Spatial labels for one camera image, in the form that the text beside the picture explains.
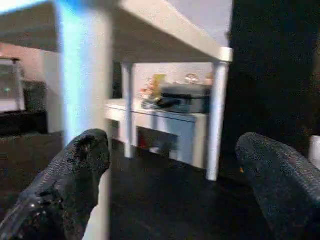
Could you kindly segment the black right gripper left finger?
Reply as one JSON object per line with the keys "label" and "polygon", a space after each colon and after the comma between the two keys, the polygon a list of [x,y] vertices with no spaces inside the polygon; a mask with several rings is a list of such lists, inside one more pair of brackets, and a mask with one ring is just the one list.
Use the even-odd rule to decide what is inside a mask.
{"label": "black right gripper left finger", "polygon": [[2,240],[81,240],[110,168],[108,135],[75,137],[22,191],[0,224]]}

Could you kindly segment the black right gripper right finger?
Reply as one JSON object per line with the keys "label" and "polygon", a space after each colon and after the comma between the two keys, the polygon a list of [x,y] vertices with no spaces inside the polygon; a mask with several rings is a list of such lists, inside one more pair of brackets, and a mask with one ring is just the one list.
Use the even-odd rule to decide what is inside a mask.
{"label": "black right gripper right finger", "polygon": [[320,171],[294,148],[255,132],[242,135],[237,159],[277,240],[320,238]]}

